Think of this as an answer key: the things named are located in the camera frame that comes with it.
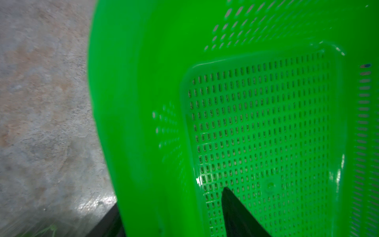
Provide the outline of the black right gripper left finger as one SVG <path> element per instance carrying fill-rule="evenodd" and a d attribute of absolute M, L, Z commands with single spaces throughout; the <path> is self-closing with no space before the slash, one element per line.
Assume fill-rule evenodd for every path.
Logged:
<path fill-rule="evenodd" d="M 86 237 L 126 237 L 117 203 Z"/>

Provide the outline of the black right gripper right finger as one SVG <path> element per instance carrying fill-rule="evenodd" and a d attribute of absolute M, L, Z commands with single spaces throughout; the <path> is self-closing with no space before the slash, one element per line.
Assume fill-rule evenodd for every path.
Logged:
<path fill-rule="evenodd" d="M 229 188 L 222 191 L 227 237 L 271 237 Z"/>

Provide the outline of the clear pepper container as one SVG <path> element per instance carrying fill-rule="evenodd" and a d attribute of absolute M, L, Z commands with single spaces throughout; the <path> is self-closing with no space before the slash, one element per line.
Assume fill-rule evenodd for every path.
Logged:
<path fill-rule="evenodd" d="M 14 237 L 55 237 L 57 231 L 57 226 L 55 224 L 50 224 L 47 226 L 40 226 L 38 228 L 22 231 L 14 235 Z"/>

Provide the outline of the green plastic basket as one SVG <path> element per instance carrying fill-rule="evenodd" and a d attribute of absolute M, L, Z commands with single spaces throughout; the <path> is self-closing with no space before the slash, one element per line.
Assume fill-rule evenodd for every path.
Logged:
<path fill-rule="evenodd" d="M 379 234 L 378 1 L 98 1 L 93 116 L 128 237 Z"/>

